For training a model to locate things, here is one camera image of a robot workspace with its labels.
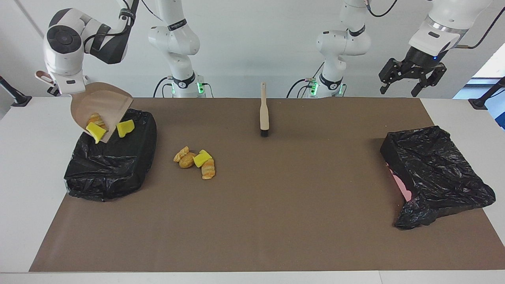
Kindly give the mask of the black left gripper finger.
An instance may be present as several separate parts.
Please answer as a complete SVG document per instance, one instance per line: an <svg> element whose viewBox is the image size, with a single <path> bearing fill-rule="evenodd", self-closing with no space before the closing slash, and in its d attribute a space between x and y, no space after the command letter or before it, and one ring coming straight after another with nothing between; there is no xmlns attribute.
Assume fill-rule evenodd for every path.
<svg viewBox="0 0 505 284"><path fill-rule="evenodd" d="M379 79L381 81L380 92L384 95L391 83L396 81L398 76L398 61L396 59L389 59L382 70L379 72Z"/></svg>
<svg viewBox="0 0 505 284"><path fill-rule="evenodd" d="M415 67L412 71L414 78L418 79L419 82L411 90L412 97L417 97L418 94L427 87L437 86L442 76L447 71L447 67L444 63L437 64L434 68L423 69L421 67Z"/></svg>

